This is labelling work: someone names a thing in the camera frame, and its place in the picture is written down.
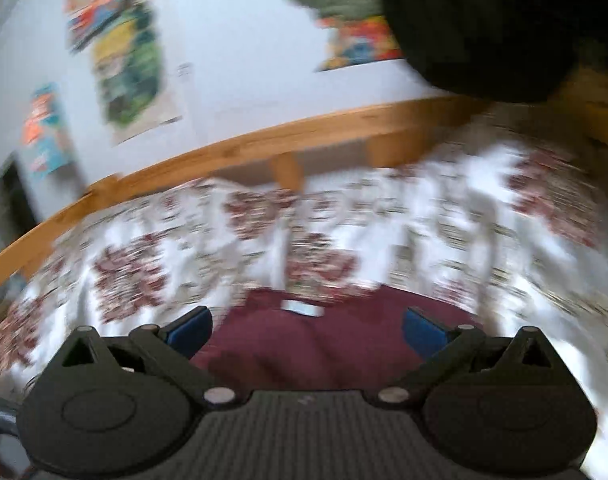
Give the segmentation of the maroon garment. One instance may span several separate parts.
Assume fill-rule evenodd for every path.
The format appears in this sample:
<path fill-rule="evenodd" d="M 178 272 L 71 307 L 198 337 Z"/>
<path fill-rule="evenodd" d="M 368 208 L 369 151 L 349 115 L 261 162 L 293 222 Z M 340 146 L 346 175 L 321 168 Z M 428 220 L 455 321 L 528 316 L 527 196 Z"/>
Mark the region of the maroon garment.
<path fill-rule="evenodd" d="M 446 328 L 473 323 L 452 304 L 389 286 L 318 304 L 268 288 L 232 308 L 191 359 L 239 392 L 385 387 L 418 367 L 422 356 L 403 336 L 406 311 L 417 309 Z"/>

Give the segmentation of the floral satin bedspread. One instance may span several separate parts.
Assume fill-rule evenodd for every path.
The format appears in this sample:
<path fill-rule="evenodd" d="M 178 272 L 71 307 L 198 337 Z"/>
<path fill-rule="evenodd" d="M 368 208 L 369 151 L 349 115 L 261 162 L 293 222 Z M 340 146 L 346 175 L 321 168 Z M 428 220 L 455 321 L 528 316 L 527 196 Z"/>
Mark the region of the floral satin bedspread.
<path fill-rule="evenodd" d="M 569 119 L 500 106 L 404 168 L 300 194 L 202 178 L 90 214 L 0 322 L 0 396 L 22 400 L 82 325 L 124 336 L 205 306 L 215 332 L 254 289 L 316 315 L 389 286 L 491 335 L 540 327 L 596 408 L 584 471 L 608 479 L 608 146 Z"/>

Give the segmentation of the small colourful poster left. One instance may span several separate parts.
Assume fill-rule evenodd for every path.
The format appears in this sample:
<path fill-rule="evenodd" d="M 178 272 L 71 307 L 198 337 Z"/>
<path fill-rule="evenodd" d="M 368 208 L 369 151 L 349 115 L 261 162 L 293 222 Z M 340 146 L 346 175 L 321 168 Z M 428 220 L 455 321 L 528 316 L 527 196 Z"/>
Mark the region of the small colourful poster left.
<path fill-rule="evenodd" d="M 36 178 L 42 179 L 72 164 L 68 128 L 53 84 L 46 84 L 33 93 L 22 140 Z"/>

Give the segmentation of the black plush pillow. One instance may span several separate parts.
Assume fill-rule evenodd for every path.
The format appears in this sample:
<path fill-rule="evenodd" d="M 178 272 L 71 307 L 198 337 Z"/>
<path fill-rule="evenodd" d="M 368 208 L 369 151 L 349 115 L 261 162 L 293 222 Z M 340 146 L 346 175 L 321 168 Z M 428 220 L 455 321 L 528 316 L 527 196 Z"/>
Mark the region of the black plush pillow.
<path fill-rule="evenodd" d="M 428 84 L 538 103 L 582 65 L 608 74 L 608 0 L 382 0 L 403 58 Z"/>

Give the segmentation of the dark monitor at wall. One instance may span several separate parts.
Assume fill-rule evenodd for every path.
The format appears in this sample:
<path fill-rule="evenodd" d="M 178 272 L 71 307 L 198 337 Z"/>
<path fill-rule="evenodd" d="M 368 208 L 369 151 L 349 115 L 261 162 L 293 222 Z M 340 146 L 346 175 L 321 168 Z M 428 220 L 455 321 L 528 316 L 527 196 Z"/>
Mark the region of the dark monitor at wall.
<path fill-rule="evenodd" d="M 16 156 L 0 166 L 0 252 L 37 226 Z"/>

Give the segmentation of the wooden bed frame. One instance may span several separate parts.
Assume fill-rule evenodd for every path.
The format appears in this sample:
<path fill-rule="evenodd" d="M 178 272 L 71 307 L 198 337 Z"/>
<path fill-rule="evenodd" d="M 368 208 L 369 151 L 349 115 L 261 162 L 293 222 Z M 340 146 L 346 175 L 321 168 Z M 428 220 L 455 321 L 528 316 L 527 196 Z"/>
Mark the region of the wooden bed frame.
<path fill-rule="evenodd" d="M 608 146 L 608 74 L 581 67 L 551 106 L 566 110 L 578 128 Z M 90 214 L 192 180 L 270 165 L 280 188 L 302 192 L 299 154 L 339 154 L 362 144 L 373 167 L 404 168 L 428 156 L 446 133 L 464 128 L 495 105 L 464 96 L 444 96 L 356 108 L 316 116 L 236 136 L 199 148 L 125 177 L 110 176 L 91 185 L 77 202 L 42 222 L 0 253 L 0 285 L 12 274 L 30 278 L 52 253 L 52 243 Z"/>

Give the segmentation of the green anime wall poster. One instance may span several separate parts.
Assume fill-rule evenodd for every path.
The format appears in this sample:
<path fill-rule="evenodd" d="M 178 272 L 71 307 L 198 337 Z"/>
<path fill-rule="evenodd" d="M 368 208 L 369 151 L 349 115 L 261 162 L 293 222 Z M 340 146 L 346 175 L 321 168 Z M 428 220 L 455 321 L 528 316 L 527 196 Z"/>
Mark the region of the green anime wall poster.
<path fill-rule="evenodd" d="M 95 40 L 91 58 L 115 144 L 182 119 L 149 1 L 136 1 L 116 18 Z"/>

